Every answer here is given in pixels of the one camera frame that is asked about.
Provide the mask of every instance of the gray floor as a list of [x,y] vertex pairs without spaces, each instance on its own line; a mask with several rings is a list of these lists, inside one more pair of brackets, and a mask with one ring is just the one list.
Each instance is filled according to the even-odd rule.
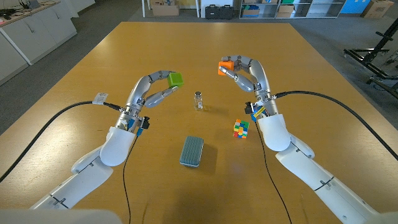
[[[25,113],[41,96],[54,86],[93,47],[122,21],[144,22],[214,22],[196,18],[195,10],[181,10],[178,17],[154,17],[147,10],[142,17],[141,2],[131,0],[96,0],[96,4],[73,19],[78,35],[51,54],[25,69],[0,86],[0,134]],[[398,129],[398,100],[373,85],[365,84],[372,75],[357,62],[343,57],[343,49],[371,48],[380,40],[375,31],[385,30],[398,17],[398,4],[393,5],[382,19],[339,17],[337,19],[232,19],[217,22],[289,22],[326,58],[359,92],[366,97]],[[389,42],[387,49],[398,50],[398,41]],[[382,66],[391,54],[377,57]],[[383,66],[397,75],[396,63]]]

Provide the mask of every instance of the wooden table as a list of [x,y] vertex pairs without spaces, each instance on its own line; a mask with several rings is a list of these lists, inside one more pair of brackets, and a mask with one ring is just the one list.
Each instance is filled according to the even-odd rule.
[[[255,99],[217,75],[221,57],[232,54],[259,60],[273,93],[308,90],[341,100],[398,149],[398,132],[289,24],[123,22],[0,136],[0,173],[60,109],[100,91],[109,93],[108,102],[124,105],[140,77],[175,70],[185,85],[140,113],[151,125],[126,167],[132,222],[141,223],[146,209],[144,223],[287,223],[254,123],[247,139],[233,137],[235,120],[250,120],[244,102]],[[155,83],[148,95],[165,88],[165,80]],[[209,111],[193,109],[195,91]],[[319,164],[379,212],[398,210],[398,162],[355,117],[316,96],[286,96],[277,105],[288,130],[313,148]],[[98,105],[61,115],[0,184],[0,208],[29,208],[64,181],[76,160],[104,143],[118,116]],[[205,140],[196,169],[178,162],[189,135]],[[339,223],[275,152],[266,153],[294,223]],[[74,208],[111,210],[126,223],[122,168]]]

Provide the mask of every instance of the rubik's cube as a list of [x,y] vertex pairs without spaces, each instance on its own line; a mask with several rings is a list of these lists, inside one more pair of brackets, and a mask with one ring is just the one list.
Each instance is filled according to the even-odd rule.
[[234,137],[246,138],[248,136],[249,122],[237,119],[234,126]]

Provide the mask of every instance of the black case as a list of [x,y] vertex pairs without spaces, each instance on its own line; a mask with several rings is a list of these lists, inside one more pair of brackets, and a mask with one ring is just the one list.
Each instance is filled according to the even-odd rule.
[[232,19],[234,16],[234,7],[225,5],[220,7],[220,19]]
[[211,4],[205,8],[205,18],[206,19],[218,19],[220,18],[220,7]]

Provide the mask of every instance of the small glass bottle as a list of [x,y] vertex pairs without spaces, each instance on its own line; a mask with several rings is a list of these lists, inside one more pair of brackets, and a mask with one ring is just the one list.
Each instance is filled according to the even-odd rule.
[[195,92],[195,97],[193,99],[194,99],[195,110],[203,110],[201,92],[199,92],[199,91]]

